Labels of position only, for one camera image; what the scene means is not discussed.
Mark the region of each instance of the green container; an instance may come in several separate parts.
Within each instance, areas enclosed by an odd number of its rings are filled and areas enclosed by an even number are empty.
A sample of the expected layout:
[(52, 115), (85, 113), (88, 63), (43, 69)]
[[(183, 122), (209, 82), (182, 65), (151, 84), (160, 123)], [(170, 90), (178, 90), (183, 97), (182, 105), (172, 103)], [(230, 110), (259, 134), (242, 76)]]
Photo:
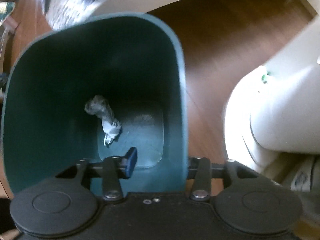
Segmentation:
[[(124, 192), (184, 190), (184, 87), (180, 43), (151, 15), (111, 14), (38, 39), (16, 62), (4, 102), (4, 165), (13, 193), (79, 159), (97, 162), (131, 146), (138, 162), (132, 178), (121, 181)], [(101, 120), (84, 111), (97, 94), (123, 128), (108, 147)], [(92, 180), (95, 194), (100, 180)]]

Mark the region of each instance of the teal trash bin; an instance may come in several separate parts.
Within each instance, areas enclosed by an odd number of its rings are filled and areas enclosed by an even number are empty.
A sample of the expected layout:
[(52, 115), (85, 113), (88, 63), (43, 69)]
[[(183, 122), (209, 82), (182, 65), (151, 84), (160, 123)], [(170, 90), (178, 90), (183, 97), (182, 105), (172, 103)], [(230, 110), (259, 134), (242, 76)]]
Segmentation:
[[(183, 53), (174, 32), (147, 14), (94, 18), (35, 41), (10, 74), (2, 116), (7, 179), (14, 194), (73, 165), (124, 155), (138, 161), (124, 192), (184, 190), (187, 116)], [(84, 111), (107, 98), (122, 124), (103, 145), (101, 120)], [(100, 194), (101, 181), (91, 191)]]

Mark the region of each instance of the wooden floor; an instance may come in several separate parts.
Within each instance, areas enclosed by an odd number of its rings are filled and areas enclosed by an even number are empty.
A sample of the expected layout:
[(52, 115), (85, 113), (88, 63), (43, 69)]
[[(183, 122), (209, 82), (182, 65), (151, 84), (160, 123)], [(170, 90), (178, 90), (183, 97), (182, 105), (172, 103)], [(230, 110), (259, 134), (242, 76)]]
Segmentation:
[[(151, 14), (179, 37), (185, 54), (189, 154), (223, 163), (223, 111), (239, 80), (263, 64), (312, 19), (299, 0), (182, 0)], [(40, 0), (20, 0), (10, 62), (50, 30)], [(222, 189), (213, 182), (212, 192)]]

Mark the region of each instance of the screw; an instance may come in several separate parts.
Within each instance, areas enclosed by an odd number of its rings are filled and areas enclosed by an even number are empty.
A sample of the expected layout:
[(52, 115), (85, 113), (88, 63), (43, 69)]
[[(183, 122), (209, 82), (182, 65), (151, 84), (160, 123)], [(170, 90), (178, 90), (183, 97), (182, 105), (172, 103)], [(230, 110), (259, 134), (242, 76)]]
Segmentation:
[(144, 204), (150, 205), (152, 203), (152, 201), (150, 199), (145, 199), (143, 201)]
[(192, 194), (195, 198), (205, 198), (209, 195), (209, 193), (203, 189), (198, 189), (198, 190), (194, 191)]
[(110, 198), (110, 199), (115, 199), (115, 198), (118, 198), (119, 196), (120, 196), (120, 193), (117, 190), (110, 190), (105, 195), (106, 198)]

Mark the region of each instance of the round black disc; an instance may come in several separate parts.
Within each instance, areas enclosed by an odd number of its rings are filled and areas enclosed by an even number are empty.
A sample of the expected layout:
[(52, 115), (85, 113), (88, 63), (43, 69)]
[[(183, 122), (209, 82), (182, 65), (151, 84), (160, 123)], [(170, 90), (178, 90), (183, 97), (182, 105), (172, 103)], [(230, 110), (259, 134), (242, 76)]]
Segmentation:
[(274, 187), (233, 187), (214, 200), (219, 216), (240, 231), (269, 235), (285, 231), (301, 215), (299, 198), (290, 190)]
[(40, 237), (65, 236), (96, 213), (95, 196), (71, 179), (48, 179), (18, 194), (10, 205), (16, 225)]

